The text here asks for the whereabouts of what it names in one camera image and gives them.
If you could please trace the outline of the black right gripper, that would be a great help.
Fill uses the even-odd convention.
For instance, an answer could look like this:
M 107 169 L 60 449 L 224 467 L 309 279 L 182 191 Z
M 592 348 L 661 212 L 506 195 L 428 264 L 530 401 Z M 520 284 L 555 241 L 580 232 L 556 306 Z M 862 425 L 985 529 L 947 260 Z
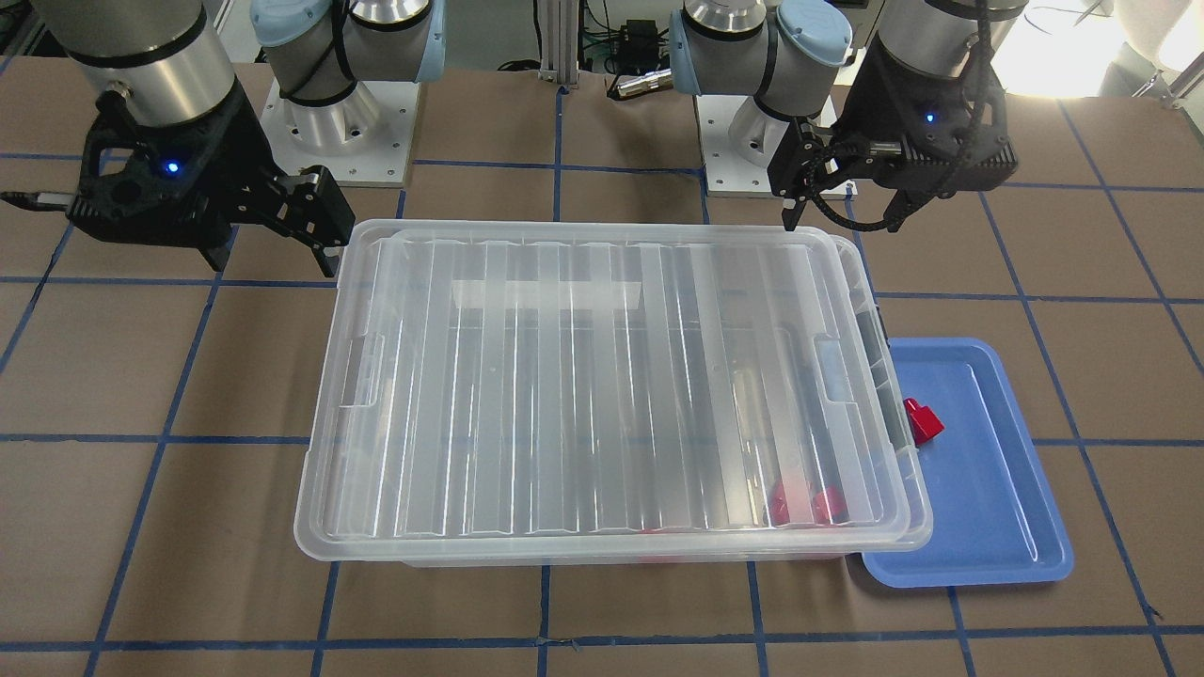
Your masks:
M 66 208 L 75 228 L 104 243 L 197 251 L 219 273 L 232 226 L 255 224 L 305 245 L 324 277 L 340 272 L 356 214 L 326 166 L 283 175 L 243 89 L 169 126 L 136 123 L 132 96 L 116 90 L 96 108 Z

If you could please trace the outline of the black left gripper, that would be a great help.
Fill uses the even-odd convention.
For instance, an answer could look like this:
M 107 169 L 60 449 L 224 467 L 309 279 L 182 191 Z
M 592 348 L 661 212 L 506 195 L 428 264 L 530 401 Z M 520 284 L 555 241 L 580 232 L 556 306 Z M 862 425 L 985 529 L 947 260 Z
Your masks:
M 1019 171 L 1019 154 L 1007 128 L 1007 96 L 992 66 L 972 57 L 968 72 L 942 78 L 895 59 L 870 45 L 846 102 L 832 126 L 832 145 L 805 118 L 792 118 L 771 155 L 771 193 L 783 199 L 783 226 L 799 226 L 807 205 L 818 206 L 836 226 L 854 232 L 880 230 L 836 212 L 822 192 L 846 179 L 872 179 L 895 189 L 884 210 L 890 234 L 932 201 L 932 189 L 969 142 L 969 164 L 945 192 L 992 190 Z

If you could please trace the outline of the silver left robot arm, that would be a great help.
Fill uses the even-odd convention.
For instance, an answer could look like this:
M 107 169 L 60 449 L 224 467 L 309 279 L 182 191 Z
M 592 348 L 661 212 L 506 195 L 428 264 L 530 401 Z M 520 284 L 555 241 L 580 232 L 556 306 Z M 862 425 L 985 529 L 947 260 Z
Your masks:
M 675 90 L 743 96 L 783 226 L 808 205 L 836 226 L 896 232 L 936 198 L 1019 171 L 992 65 L 1023 1 L 887 1 L 834 124 L 818 124 L 854 30 L 826 1 L 685 1 L 672 14 Z

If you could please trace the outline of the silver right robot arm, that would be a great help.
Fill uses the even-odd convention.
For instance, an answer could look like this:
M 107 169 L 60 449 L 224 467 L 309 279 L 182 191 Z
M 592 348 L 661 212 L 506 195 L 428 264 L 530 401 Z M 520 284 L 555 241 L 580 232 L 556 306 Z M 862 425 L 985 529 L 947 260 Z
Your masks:
M 96 89 L 72 193 L 4 192 L 102 243 L 197 251 L 228 266 L 235 226 L 296 240 L 326 277 L 356 223 L 340 181 L 405 146 L 386 94 L 445 69 L 443 1 L 254 1 L 279 102 L 259 116 L 201 1 L 36 1 Z M 383 87 L 384 93 L 377 93 Z

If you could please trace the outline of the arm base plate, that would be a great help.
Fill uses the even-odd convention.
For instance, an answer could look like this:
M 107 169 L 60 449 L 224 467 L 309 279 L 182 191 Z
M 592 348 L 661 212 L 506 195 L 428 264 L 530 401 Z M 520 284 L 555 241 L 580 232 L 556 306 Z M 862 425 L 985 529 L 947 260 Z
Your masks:
M 275 161 L 288 173 L 321 165 L 342 187 L 405 188 L 421 86 L 361 82 L 343 102 L 289 102 L 272 82 L 260 114 Z
M 712 198 L 771 198 L 768 166 L 786 133 L 750 96 L 695 98 L 706 192 Z

